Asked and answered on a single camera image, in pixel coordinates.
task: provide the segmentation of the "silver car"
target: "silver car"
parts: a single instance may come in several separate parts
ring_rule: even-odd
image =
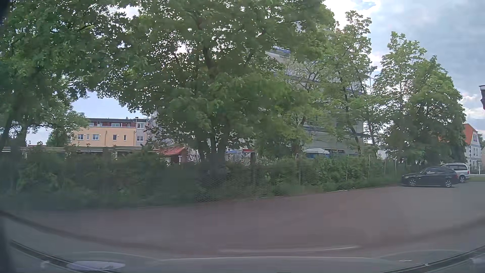
[[[470,178],[470,170],[465,163],[446,163],[441,166],[453,169],[458,174],[460,183],[464,183],[466,179]]]

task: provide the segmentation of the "grass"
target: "grass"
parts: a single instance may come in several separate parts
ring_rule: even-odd
[[[484,181],[485,182],[485,176],[470,176],[470,179],[467,181]]]

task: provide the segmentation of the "windshield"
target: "windshield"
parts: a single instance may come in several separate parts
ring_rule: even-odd
[[[0,5],[0,272],[477,270],[485,4],[445,2]]]

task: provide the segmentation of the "parked car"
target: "parked car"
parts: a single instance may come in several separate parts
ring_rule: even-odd
[[[459,184],[458,174],[450,168],[429,167],[420,172],[408,173],[402,176],[401,183],[409,187],[417,185],[435,185],[451,188]]]
[[[458,174],[460,183],[464,183],[465,180],[470,178],[470,169],[465,163],[446,163],[441,165],[441,167],[453,169]]]

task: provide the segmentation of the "hedge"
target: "hedge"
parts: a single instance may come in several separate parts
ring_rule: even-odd
[[[214,177],[204,164],[168,165],[139,151],[116,159],[32,149],[25,158],[0,157],[0,205],[12,209],[83,209],[177,205],[290,196],[397,182],[371,156],[282,159],[252,166],[227,162]]]

